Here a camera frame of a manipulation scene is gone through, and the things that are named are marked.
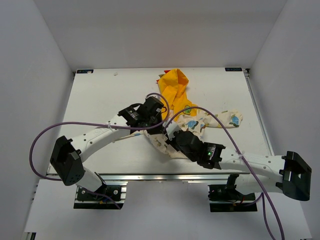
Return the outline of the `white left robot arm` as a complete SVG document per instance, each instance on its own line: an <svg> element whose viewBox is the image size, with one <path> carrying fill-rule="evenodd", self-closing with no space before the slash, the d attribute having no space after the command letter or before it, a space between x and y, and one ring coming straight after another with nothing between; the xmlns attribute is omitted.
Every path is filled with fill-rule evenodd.
<svg viewBox="0 0 320 240"><path fill-rule="evenodd" d="M148 130L159 133L169 112L169 103L164 97L147 96L144 103L132 104L118 112L106 125L68 139L59 137L54 145L50 164L65 186L77 185L94 199L99 200L107 193L107 185L95 172L84 167L88 158L113 143L137 131Z"/></svg>

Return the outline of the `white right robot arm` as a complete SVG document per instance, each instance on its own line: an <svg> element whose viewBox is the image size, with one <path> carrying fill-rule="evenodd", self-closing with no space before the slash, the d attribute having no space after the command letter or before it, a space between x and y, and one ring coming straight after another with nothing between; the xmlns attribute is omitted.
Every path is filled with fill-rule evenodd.
<svg viewBox="0 0 320 240"><path fill-rule="evenodd" d="M183 130L170 134L166 143L205 169L249 171L271 192L279 191L298 201L310 199L312 169L296 152L288 151L284 156L252 153L241 156L231 148L203 142L192 132Z"/></svg>

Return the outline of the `yellow dinosaur print kids jacket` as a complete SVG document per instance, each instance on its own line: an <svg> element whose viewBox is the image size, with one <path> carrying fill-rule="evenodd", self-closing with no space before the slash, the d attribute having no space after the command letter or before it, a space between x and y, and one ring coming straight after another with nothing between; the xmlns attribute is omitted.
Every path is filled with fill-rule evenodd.
<svg viewBox="0 0 320 240"><path fill-rule="evenodd" d="M157 80L160 94L168 101L169 117L171 118L178 111L195 107L187 98L187 86L189 80L178 68L166 70L165 74ZM215 115L227 129L238 128L243 115L236 109L225 110ZM180 113L173 120L183 131L190 131L200 140L204 139L205 128L221 128L221 125L201 109L188 109ZM175 150L166 143L166 137L160 134L149 134L146 130L137 132L137 135L145 135L151 144L161 153L168 155L172 159L186 159L187 157L180 151Z"/></svg>

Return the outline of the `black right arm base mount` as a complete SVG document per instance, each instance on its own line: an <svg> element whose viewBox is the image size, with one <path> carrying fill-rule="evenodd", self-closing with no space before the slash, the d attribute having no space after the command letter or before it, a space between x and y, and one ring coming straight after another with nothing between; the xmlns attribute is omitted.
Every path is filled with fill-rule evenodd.
<svg viewBox="0 0 320 240"><path fill-rule="evenodd" d="M212 213L256 212L260 200L255 193L241 193L237 180L250 175L239 173L206 174L203 181L208 186L209 208Z"/></svg>

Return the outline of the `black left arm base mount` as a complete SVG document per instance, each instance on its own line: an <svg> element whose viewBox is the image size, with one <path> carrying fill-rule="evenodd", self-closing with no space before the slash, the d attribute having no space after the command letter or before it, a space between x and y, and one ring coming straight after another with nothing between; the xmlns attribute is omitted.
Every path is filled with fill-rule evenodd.
<svg viewBox="0 0 320 240"><path fill-rule="evenodd" d="M73 208L76 210L121 210L126 199L126 181L106 181L102 189L91 193L76 186Z"/></svg>

